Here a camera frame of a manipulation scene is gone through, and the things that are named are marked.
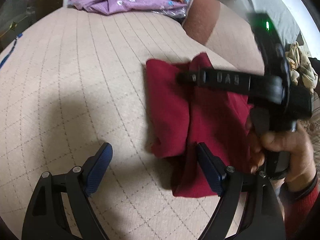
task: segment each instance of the red sleeve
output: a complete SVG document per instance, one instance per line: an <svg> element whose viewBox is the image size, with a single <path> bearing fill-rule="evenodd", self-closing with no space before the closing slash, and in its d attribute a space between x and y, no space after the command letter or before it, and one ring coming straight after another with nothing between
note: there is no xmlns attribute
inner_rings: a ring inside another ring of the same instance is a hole
<svg viewBox="0 0 320 240"><path fill-rule="evenodd" d="M309 195L298 200L292 205L285 206L284 224L287 237L292 236L295 233L299 225L307 217L317 197L318 186L315 186Z"/></svg>

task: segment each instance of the red fabric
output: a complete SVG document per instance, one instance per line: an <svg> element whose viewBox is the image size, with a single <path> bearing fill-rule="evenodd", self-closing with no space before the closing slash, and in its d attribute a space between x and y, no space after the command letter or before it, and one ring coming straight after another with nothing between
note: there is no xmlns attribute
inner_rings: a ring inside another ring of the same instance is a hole
<svg viewBox="0 0 320 240"><path fill-rule="evenodd" d="M213 193L197 163L195 146L205 142L225 165L249 172L249 146L244 128L250 106L247 97L221 90L180 85L177 73L210 67L206 53L186 64L147 63L151 119L157 137L152 146L159 158L173 163L174 196L203 197Z"/></svg>
<svg viewBox="0 0 320 240"><path fill-rule="evenodd" d="M284 224L287 238L293 236L299 225L305 220L318 197L318 186L309 195L284 208Z"/></svg>

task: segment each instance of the blue gripper pad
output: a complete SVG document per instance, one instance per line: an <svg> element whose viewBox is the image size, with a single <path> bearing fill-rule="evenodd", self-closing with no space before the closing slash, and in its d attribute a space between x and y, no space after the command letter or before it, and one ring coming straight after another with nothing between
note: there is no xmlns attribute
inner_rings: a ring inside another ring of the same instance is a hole
<svg viewBox="0 0 320 240"><path fill-rule="evenodd" d="M99 184L103 178L112 159L112 146L107 144L102 153L98 157L96 163L87 175L86 187L84 193L89 197L92 193L95 193L99 187Z"/></svg>
<svg viewBox="0 0 320 240"><path fill-rule="evenodd" d="M226 179L225 165L223 161L214 156L205 143L196 146L198 163L207 179L211 190L221 196L224 192L223 181Z"/></svg>

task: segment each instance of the finger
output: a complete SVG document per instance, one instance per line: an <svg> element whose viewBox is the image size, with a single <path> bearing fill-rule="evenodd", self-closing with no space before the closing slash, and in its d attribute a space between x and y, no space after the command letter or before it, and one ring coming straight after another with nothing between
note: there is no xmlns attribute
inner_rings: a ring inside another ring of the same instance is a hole
<svg viewBox="0 0 320 240"><path fill-rule="evenodd" d="M250 130L252 128L252 121L251 121L250 115L248 115L247 121L245 122L244 126L247 130Z"/></svg>
<svg viewBox="0 0 320 240"><path fill-rule="evenodd" d="M289 151L291 153L300 152L301 133L296 132L267 132L261 136L261 144L267 150L280 152Z"/></svg>
<svg viewBox="0 0 320 240"><path fill-rule="evenodd" d="M256 166L256 165L251 165L250 167L251 167L250 173L251 173L251 174L255 174L255 173L257 172L257 170L258 170L258 166Z"/></svg>
<svg viewBox="0 0 320 240"><path fill-rule="evenodd" d="M260 143L260 140L257 136L257 134L254 131L250 131L248 133L248 142L250 145L250 151L253 153L260 152L262 150L262 145Z"/></svg>
<svg viewBox="0 0 320 240"><path fill-rule="evenodd" d="M263 165L264 159L265 159L265 156L263 151L260 151L251 155L252 163L258 167Z"/></svg>

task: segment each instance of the hand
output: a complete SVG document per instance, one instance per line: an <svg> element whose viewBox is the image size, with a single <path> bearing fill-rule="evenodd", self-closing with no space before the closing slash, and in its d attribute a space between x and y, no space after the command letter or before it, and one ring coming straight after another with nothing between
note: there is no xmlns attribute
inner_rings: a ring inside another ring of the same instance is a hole
<svg viewBox="0 0 320 240"><path fill-rule="evenodd" d="M299 122L295 132L269 131L258 138L249 116L246 128L249 130L251 173L255 173L264 163L263 148L274 152L289 151L291 153L290 166L285 178L289 190L299 191L311 183L316 175L313 146L307 132Z"/></svg>

